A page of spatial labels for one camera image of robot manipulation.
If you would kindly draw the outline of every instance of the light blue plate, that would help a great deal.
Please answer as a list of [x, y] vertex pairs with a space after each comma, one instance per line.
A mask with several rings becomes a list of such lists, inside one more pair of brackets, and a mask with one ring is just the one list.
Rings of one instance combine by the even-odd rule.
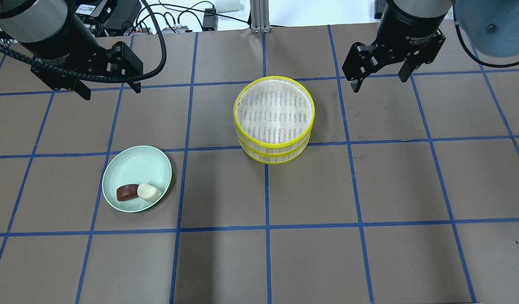
[[[101, 190], [105, 200], [116, 210], [139, 212], [163, 198], [171, 182], [171, 173], [171, 162], [162, 151], [151, 146], [136, 146], [122, 151], [109, 163], [103, 173]], [[162, 196], [153, 203], [141, 198], [124, 202], [117, 200], [117, 188], [141, 183], [160, 189]]]

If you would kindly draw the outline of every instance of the black cable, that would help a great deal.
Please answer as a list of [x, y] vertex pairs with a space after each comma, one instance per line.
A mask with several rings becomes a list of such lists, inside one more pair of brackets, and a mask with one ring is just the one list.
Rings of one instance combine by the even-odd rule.
[[487, 62], [479, 60], [479, 58], [475, 57], [475, 55], [472, 52], [470, 52], [470, 50], [466, 46], [466, 43], [464, 42], [464, 38], [462, 38], [462, 33], [460, 33], [460, 26], [458, 25], [454, 6], [453, 6], [453, 19], [454, 19], [454, 28], [455, 28], [455, 30], [457, 32], [457, 36], [458, 36], [458, 41], [460, 41], [460, 45], [464, 49], [464, 52], [466, 52], [466, 54], [468, 56], [470, 56], [470, 58], [474, 62], [477, 62], [480, 65], [484, 65], [485, 67], [491, 67], [491, 68], [511, 68], [516, 65], [519, 65], [519, 60], [517, 62], [513, 62], [513, 63], [509, 63], [509, 64], [493, 64], [493, 63], [487, 63]]
[[[166, 25], [169, 25], [169, 21], [167, 21], [167, 18], [165, 17], [164, 14], [162, 14], [162, 13], [160, 13], [160, 12], [155, 12], [155, 15], [160, 15], [160, 16], [162, 16], [163, 19], [165, 20], [165, 24], [166, 24]], [[145, 18], [141, 19], [141, 21], [139, 21], [139, 22], [137, 23], [137, 25], [140, 25], [141, 23], [143, 23], [143, 24], [145, 25], [145, 27], [146, 27], [147, 24], [145, 23], [145, 20], [146, 20], [147, 18], [149, 18], [149, 17], [150, 17], [150, 16], [146, 16]]]
[[180, 12], [180, 14], [177, 16], [177, 23], [180, 23], [180, 15], [184, 14], [184, 13], [190, 13], [194, 16], [196, 16], [196, 19], [197, 19], [197, 22], [199, 22], [199, 26], [200, 27], [203, 27], [203, 25], [201, 24], [201, 21], [199, 20], [199, 17], [193, 12], [193, 11], [184, 11], [184, 12]]
[[[167, 8], [166, 5], [170, 5], [170, 4], [165, 4], [165, 5], [164, 5], [164, 4], [161, 2], [161, 0], [158, 0], [158, 2], [159, 2], [159, 4], [162, 4], [163, 7], [165, 7], [165, 8]], [[196, 6], [198, 6], [199, 4], [202, 4], [202, 3], [210, 3], [210, 4], [212, 5], [212, 7], [215, 8], [215, 4], [213, 4], [213, 2], [210, 2], [210, 1], [200, 1], [200, 2], [197, 2], [196, 4], [190, 6], [190, 7], [187, 8], [186, 10], [188, 10], [188, 9], [190, 9], [190, 8], [195, 8]], [[186, 10], [182, 10], [182, 11], [181, 11], [181, 10], [176, 10], [176, 9], [174, 9], [174, 8], [167, 8], [167, 9], [168, 9], [168, 10], [174, 10], [174, 11], [180, 11], [180, 12], [184, 12], [184, 11], [186, 11]]]
[[[140, 1], [146, 7], [149, 5], [146, 2], [146, 0], [140, 0]], [[102, 83], [123, 83], [123, 82], [136, 82], [136, 81], [141, 81], [143, 79], [149, 79], [151, 77], [158, 75], [159, 72], [162, 71], [163, 66], [165, 65], [165, 62], [167, 60], [167, 50], [165, 48], [165, 41], [163, 40], [163, 35], [161, 34], [160, 27], [159, 27], [158, 23], [156, 22], [154, 12], [152, 11], [152, 9], [149, 6], [147, 7], [147, 11], [149, 12], [149, 15], [151, 16], [151, 19], [152, 19], [155, 29], [157, 31], [158, 38], [160, 40], [161, 59], [160, 59], [160, 63], [154, 70], [152, 70], [146, 74], [143, 74], [143, 75], [115, 76], [115, 77], [89, 75], [89, 74], [85, 74], [85, 73], [78, 73], [76, 71], [70, 71], [70, 70], [66, 70], [63, 68], [54, 67], [52, 65], [48, 65], [46, 63], [41, 62], [40, 60], [35, 60], [31, 57], [25, 56], [24, 54], [21, 54], [20, 52], [16, 52], [14, 50], [5, 48], [2, 45], [0, 45], [0, 52], [5, 54], [6, 56], [10, 56], [10, 57], [20, 60], [24, 63], [27, 63], [34, 68], [51, 71], [52, 73], [56, 73], [58, 75], [74, 77], [76, 79], [85, 80], [85, 81], [95, 81], [95, 82], [102, 82]]]
[[173, 17], [173, 15], [170, 12], [164, 12], [163, 15], [165, 16], [165, 14], [169, 14], [171, 16], [171, 19], [173, 20], [173, 24], [176, 24], [175, 17]]
[[[149, 6], [158, 6], [158, 5], [163, 5], [163, 7], [166, 8], [166, 5], [167, 6], [175, 6], [177, 8], [186, 8], [186, 9], [190, 9], [190, 10], [193, 10], [193, 11], [198, 11], [198, 12], [204, 12], [202, 10], [197, 10], [195, 8], [187, 8], [186, 6], [180, 6], [180, 5], [175, 5], [175, 4], [150, 4]], [[139, 17], [139, 15], [143, 12], [143, 10], [145, 10], [146, 8], [141, 8], [141, 10], [139, 11], [139, 14], [137, 15]], [[243, 22], [243, 23], [246, 23], [248, 24], [248, 21], [244, 21], [242, 19], [238, 19], [238, 18], [235, 18], [235, 17], [231, 17], [231, 16], [227, 16], [227, 15], [221, 15], [221, 14], [214, 14], [214, 13], [211, 13], [211, 15], [216, 15], [216, 16], [220, 16], [220, 17], [225, 17], [225, 18], [229, 18], [229, 19], [233, 19], [233, 20], [237, 20], [237, 21], [240, 21], [240, 22]]]
[[177, 31], [175, 31], [175, 29], [173, 29], [173, 27], [171, 25], [167, 25], [172, 31], [173, 33], [176, 33]]
[[124, 28], [124, 25], [126, 25], [126, 23], [130, 23], [130, 27], [129, 27], [130, 29], [133, 28], [133, 23], [131, 23], [130, 21], [126, 20], [126, 21], [124, 21], [124, 22], [122, 23], [122, 25], [120, 26], [120, 31], [121, 31], [122, 33], [124, 33], [124, 32], [126, 31], [126, 29], [128, 29], [128, 28], [126, 28], [126, 29]]
[[98, 20], [96, 20], [94, 17], [87, 17], [86, 20], [92, 20], [92, 22], [94, 22], [94, 26], [95, 26], [95, 31], [96, 31], [96, 37], [100, 37], [101, 34], [104, 34], [105, 35], [105, 27], [103, 27], [102, 23], [99, 22]]

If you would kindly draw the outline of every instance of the yellow steamer rim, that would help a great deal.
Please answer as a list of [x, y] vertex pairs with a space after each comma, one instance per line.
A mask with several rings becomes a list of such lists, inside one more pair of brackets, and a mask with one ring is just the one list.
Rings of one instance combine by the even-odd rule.
[[233, 114], [244, 152], [258, 162], [280, 164], [306, 148], [315, 106], [308, 90], [297, 81], [269, 76], [242, 89]]

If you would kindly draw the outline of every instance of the chocolate piece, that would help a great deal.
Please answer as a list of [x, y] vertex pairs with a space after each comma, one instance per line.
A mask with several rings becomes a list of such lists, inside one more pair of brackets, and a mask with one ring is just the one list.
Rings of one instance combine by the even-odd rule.
[[117, 189], [117, 200], [119, 202], [124, 202], [133, 198], [139, 198], [139, 195], [137, 195], [137, 187], [139, 187], [138, 184], [120, 186]]

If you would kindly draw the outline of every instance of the white food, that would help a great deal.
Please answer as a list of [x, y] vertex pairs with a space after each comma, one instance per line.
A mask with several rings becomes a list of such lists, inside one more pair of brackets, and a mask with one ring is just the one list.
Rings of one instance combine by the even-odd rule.
[[153, 203], [161, 197], [161, 191], [147, 183], [142, 183], [137, 187], [137, 195], [143, 200]]

